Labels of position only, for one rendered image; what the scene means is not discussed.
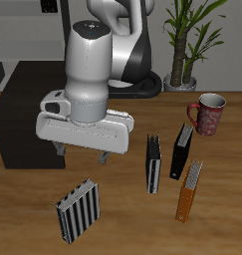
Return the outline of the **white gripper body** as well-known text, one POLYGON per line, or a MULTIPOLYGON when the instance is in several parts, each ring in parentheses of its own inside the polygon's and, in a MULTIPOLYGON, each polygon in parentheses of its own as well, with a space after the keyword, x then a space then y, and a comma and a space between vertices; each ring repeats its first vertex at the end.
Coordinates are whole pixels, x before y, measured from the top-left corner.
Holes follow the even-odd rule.
POLYGON ((40 112, 36 135, 40 139, 124 154, 133 125, 132 116, 114 110, 107 110, 103 120, 90 124, 74 124, 67 117, 40 112))

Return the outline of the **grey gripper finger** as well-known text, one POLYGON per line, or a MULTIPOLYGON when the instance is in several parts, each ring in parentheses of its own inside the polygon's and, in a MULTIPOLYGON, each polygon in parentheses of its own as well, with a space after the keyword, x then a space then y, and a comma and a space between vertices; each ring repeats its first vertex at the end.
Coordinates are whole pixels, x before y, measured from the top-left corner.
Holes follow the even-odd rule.
POLYGON ((63 156, 66 153, 66 148, 60 142, 54 141, 53 145, 57 150, 57 155, 63 156))
POLYGON ((104 153, 100 153, 100 156, 99 156, 99 163, 101 164, 105 164, 106 163, 106 160, 107 160, 107 157, 111 154, 110 151, 105 151, 104 153))

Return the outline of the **thin black white striped book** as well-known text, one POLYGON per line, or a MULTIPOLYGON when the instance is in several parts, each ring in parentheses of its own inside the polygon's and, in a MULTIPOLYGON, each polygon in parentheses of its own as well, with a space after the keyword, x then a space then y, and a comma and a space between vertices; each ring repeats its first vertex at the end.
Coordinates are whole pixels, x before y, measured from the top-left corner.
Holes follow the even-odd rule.
POLYGON ((161 154, 159 137, 158 135, 148 136, 145 161, 146 186, 148 193, 157 193, 158 191, 160 166, 161 154))

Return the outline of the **thick black white striped book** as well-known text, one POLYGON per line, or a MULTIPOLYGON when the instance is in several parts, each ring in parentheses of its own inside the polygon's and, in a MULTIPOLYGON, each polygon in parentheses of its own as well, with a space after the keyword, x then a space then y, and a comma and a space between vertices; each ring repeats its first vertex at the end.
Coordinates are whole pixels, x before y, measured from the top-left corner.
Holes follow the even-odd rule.
POLYGON ((62 238, 73 243, 100 217, 99 186, 89 178, 56 203, 62 238))

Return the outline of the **orange book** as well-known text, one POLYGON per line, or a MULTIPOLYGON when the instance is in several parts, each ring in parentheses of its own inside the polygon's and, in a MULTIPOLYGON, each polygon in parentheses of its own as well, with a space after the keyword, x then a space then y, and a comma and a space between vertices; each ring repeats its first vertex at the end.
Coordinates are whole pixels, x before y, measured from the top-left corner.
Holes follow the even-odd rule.
POLYGON ((187 221, 195 195, 202 164, 203 162, 201 161, 191 159, 186 174, 184 176, 180 188, 178 206, 175 215, 175 219, 182 223, 185 223, 187 221))

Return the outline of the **red patterned mug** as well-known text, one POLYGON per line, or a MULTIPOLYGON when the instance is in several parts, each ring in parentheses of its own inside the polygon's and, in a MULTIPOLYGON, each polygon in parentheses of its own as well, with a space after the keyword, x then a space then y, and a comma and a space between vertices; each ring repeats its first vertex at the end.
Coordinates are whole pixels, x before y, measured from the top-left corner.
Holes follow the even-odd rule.
POLYGON ((199 97, 198 104, 190 104, 187 107, 187 115, 199 134, 211 136, 216 133, 225 105, 226 101, 220 95, 212 93, 202 94, 199 97), (193 108, 197 108, 196 120, 190 115, 190 111, 193 108))

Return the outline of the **green pot plant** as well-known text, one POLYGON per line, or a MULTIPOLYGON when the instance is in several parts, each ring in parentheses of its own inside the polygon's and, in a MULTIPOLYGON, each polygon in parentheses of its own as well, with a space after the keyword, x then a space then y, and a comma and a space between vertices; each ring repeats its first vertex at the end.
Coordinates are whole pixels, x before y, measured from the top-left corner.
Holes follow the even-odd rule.
POLYGON ((173 31, 168 31, 171 39, 169 44, 174 48, 171 73, 163 79, 165 92, 194 92, 197 81, 191 76, 193 65, 197 60, 204 61, 203 54, 210 48, 222 45, 223 41, 217 41, 221 28, 215 30, 208 38, 205 38, 211 24, 196 24, 205 18, 210 12, 222 6, 227 0, 215 0, 208 4, 205 1, 196 11, 192 9, 193 0, 174 0, 175 13, 167 9, 170 19, 164 22, 169 24, 173 31))

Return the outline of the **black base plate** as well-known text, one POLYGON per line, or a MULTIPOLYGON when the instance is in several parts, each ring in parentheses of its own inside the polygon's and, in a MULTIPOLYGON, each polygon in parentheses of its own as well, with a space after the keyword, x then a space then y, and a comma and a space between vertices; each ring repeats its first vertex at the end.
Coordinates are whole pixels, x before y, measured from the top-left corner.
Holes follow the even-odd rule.
POLYGON ((162 89, 161 78, 150 72, 143 81, 125 88, 109 86, 110 99, 149 99, 156 97, 162 89))

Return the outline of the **small black wall object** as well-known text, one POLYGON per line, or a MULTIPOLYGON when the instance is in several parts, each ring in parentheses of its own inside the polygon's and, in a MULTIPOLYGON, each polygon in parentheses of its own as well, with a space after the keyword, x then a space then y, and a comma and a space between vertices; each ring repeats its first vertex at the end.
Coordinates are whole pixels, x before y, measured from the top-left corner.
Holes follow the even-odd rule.
POLYGON ((57 0, 40 0, 41 10, 43 13, 57 13, 57 0))

